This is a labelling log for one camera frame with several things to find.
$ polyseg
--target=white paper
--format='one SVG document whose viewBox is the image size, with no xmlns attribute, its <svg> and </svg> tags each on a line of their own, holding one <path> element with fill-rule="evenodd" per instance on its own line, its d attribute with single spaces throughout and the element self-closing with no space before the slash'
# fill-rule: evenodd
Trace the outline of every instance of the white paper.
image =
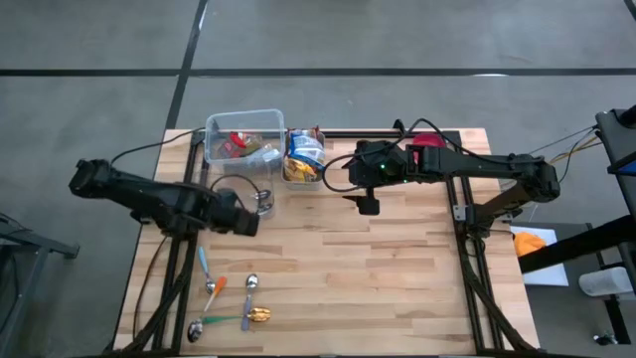
<svg viewBox="0 0 636 358">
<path fill-rule="evenodd" d="M 548 246 L 557 242 L 557 235 L 554 230 L 549 229 L 535 229 L 524 227 L 510 227 L 510 231 L 518 233 L 529 233 L 537 235 L 544 239 Z M 524 274 L 525 284 L 543 284 L 543 285 L 558 285 L 568 286 L 567 275 L 565 274 L 565 267 L 563 264 L 557 264 L 549 268 L 542 268 L 536 271 L 532 271 Z"/>
</svg>

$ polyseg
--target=gold object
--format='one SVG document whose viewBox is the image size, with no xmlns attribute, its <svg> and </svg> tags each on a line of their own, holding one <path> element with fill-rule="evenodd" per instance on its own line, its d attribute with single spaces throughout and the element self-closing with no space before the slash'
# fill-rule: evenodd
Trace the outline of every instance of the gold object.
<svg viewBox="0 0 636 358">
<path fill-rule="evenodd" d="M 252 322 L 264 322 L 271 318 L 271 311 L 268 308 L 254 307 L 249 311 L 247 318 Z"/>
</svg>

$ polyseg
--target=clear plastic bin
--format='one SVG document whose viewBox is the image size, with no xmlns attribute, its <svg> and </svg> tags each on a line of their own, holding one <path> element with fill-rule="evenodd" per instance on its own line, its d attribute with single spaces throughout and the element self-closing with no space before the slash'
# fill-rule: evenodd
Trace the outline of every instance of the clear plastic bin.
<svg viewBox="0 0 636 358">
<path fill-rule="evenodd" d="M 278 151 L 277 157 L 248 155 L 240 158 L 223 158 L 219 156 L 219 147 L 230 138 L 231 132 L 255 134 L 262 138 L 262 145 L 269 145 Z M 207 186 L 224 175 L 238 174 L 249 178 L 260 192 L 268 191 L 266 199 L 261 200 L 264 211 L 261 218 L 274 215 L 273 175 L 282 169 L 282 153 L 285 123 L 282 112 L 278 109 L 260 109 L 241 112 L 218 113 L 211 115 L 206 121 L 205 160 L 210 164 Z M 256 198 L 253 188 L 244 180 L 236 177 L 222 179 L 215 190 L 221 188 L 234 189 L 250 211 L 256 211 Z"/>
<path fill-rule="evenodd" d="M 263 144 L 270 144 L 282 154 L 285 122 L 278 109 L 259 109 L 241 112 L 218 113 L 211 115 L 206 121 L 205 156 L 210 164 L 243 165 L 249 160 L 243 158 L 224 158 L 219 155 L 219 148 L 230 137 L 231 132 L 258 134 Z M 280 165 L 276 160 L 272 165 Z"/>
<path fill-rule="evenodd" d="M 318 141 L 320 143 L 322 143 L 322 145 L 325 145 L 325 134 L 323 134 L 322 132 L 318 133 Z M 287 148 L 289 147 L 289 138 L 285 138 L 285 153 L 287 152 Z M 294 181 L 289 181 L 287 180 L 287 178 L 285 177 L 285 169 L 284 168 L 280 168 L 280 178 L 282 179 L 282 182 L 285 183 L 285 186 L 287 187 L 287 189 L 289 190 L 318 190 L 320 189 L 320 186 L 322 185 L 322 172 L 318 172 L 318 180 L 315 182 L 308 182 L 308 183 L 303 183 L 303 182 L 294 182 Z"/>
</svg>

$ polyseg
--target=yellow object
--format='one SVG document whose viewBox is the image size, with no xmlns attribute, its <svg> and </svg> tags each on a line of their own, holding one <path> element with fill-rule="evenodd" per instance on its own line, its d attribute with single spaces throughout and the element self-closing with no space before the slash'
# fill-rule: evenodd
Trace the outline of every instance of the yellow object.
<svg viewBox="0 0 636 358">
<path fill-rule="evenodd" d="M 271 317 L 271 311 L 267 308 L 255 307 L 249 311 L 247 318 L 252 322 L 264 322 Z"/>
<path fill-rule="evenodd" d="M 590 146 L 593 145 L 591 143 L 596 141 L 596 139 L 598 139 L 598 138 L 597 137 L 590 138 L 589 140 L 587 140 L 583 144 L 579 145 L 577 148 L 573 149 L 571 151 L 571 153 L 568 152 L 568 153 L 564 153 L 564 154 L 556 156 L 553 160 L 550 161 L 550 164 L 555 164 L 556 162 L 558 162 L 558 161 L 560 161 L 562 159 L 568 158 L 568 156 L 570 156 L 570 155 L 574 155 L 574 153 L 576 153 L 576 152 L 579 152 L 581 150 L 589 148 Z"/>
<path fill-rule="evenodd" d="M 303 161 L 285 157 L 284 169 L 285 177 L 289 181 L 306 183 L 316 180 L 314 169 Z"/>
<path fill-rule="evenodd" d="M 546 242 L 544 241 L 544 239 L 538 237 L 537 235 L 529 233 L 515 234 L 515 252 L 517 252 L 518 257 L 522 257 L 523 255 L 535 252 L 536 250 L 545 246 Z"/>
</svg>

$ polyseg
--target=green spoon handle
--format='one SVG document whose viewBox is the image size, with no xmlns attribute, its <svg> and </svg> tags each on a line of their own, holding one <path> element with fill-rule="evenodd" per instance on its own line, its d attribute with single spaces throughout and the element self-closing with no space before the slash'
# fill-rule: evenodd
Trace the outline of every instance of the green spoon handle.
<svg viewBox="0 0 636 358">
<path fill-rule="evenodd" d="M 242 318 L 242 316 L 208 316 L 208 317 L 201 317 L 201 322 L 203 324 L 212 324 L 212 323 L 222 322 L 228 319 L 239 319 L 239 318 Z"/>
</svg>

